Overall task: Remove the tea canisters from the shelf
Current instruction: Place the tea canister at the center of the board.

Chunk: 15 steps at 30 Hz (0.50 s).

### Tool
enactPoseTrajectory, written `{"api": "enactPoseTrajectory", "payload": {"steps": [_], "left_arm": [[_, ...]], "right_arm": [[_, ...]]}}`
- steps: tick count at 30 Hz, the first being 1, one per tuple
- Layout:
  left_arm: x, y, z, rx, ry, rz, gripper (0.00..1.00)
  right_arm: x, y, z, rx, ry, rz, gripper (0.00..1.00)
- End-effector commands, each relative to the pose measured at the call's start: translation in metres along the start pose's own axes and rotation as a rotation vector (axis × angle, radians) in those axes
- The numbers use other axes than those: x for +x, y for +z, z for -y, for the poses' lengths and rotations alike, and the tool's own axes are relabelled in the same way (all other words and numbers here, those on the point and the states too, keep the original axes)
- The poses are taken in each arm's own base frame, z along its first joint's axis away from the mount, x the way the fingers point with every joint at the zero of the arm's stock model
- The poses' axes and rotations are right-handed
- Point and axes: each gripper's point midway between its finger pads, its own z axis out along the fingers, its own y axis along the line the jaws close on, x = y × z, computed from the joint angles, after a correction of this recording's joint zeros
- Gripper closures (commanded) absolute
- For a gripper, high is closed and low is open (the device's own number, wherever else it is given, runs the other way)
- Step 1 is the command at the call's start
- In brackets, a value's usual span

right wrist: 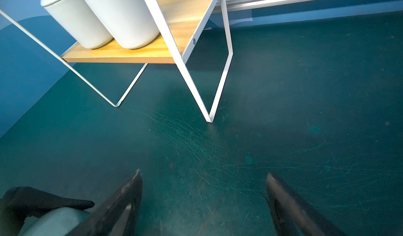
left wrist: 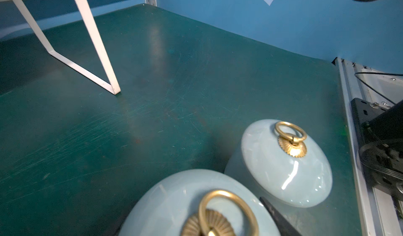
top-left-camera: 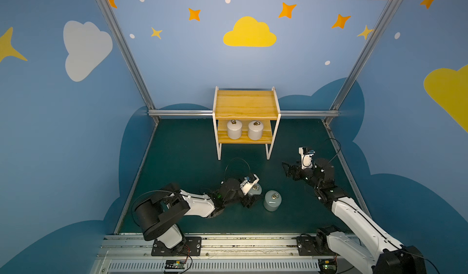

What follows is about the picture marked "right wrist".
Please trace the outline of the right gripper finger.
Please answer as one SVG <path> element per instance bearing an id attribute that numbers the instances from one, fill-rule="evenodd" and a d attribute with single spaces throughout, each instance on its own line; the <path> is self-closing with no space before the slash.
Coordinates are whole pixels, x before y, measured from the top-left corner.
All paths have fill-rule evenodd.
<path id="1" fill-rule="evenodd" d="M 270 207 L 278 236 L 344 236 L 345 233 L 326 219 L 274 173 L 268 173 L 264 196 Z"/>

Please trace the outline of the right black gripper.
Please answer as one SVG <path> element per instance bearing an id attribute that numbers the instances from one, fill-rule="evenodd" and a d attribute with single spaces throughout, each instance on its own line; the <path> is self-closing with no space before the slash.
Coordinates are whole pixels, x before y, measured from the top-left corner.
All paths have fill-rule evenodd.
<path id="1" fill-rule="evenodd" d="M 138 169 L 108 200 L 85 221 L 73 228 L 69 236 L 133 236 L 143 192 Z M 89 200 L 59 197 L 31 187 L 9 189 L 1 199 L 1 235 L 17 236 L 27 217 L 40 218 L 58 208 L 86 211 L 94 207 Z"/>

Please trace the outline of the grey-green tea canister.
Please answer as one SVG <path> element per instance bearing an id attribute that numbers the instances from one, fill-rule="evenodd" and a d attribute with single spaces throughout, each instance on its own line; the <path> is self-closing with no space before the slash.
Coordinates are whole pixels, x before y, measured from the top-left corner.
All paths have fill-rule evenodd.
<path id="1" fill-rule="evenodd" d="M 65 236 L 89 216 L 87 211 L 58 208 L 37 219 L 21 236 Z"/>

